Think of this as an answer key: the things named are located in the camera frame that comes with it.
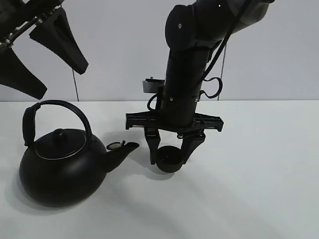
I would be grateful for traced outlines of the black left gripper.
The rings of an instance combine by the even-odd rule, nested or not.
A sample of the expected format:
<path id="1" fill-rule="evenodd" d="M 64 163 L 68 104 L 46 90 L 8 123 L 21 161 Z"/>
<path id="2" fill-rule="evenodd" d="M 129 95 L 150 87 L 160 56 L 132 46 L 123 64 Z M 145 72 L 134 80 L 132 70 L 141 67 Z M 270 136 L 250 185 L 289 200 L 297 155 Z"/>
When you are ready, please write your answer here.
<path id="1" fill-rule="evenodd" d="M 35 25 L 29 37 L 59 56 L 82 75 L 88 62 L 72 34 L 62 0 L 2 0 L 0 2 L 0 84 L 42 99 L 47 87 L 34 76 L 10 48 Z"/>

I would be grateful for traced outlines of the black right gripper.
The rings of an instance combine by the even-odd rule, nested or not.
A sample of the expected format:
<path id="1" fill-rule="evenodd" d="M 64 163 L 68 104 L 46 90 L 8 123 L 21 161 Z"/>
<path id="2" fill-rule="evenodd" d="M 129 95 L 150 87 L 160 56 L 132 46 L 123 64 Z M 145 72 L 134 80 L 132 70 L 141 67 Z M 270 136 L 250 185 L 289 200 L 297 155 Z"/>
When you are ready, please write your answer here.
<path id="1" fill-rule="evenodd" d="M 221 132 L 221 117 L 199 114 L 196 112 L 197 98 L 181 102 L 162 99 L 157 107 L 144 112 L 126 113 L 125 129 L 144 128 L 146 142 L 150 150 L 151 165 L 155 165 L 157 150 L 160 144 L 159 130 L 174 132 L 184 138 L 181 145 L 183 164 L 186 164 L 192 153 L 204 143 L 206 129 Z"/>

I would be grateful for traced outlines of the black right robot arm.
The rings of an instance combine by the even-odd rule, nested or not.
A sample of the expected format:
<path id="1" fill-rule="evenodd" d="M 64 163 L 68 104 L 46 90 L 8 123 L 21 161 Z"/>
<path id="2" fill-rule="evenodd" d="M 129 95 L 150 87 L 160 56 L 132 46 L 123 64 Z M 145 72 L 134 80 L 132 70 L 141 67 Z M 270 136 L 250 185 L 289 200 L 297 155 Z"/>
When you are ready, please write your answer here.
<path id="1" fill-rule="evenodd" d="M 142 127 L 150 162 L 172 173 L 205 141 L 205 130 L 222 131 L 220 117 L 196 112 L 201 88 L 230 36 L 261 21 L 268 0 L 197 0 L 176 5 L 165 24 L 169 55 L 165 78 L 148 78 L 143 91 L 154 108 L 126 115 L 126 128 Z"/>

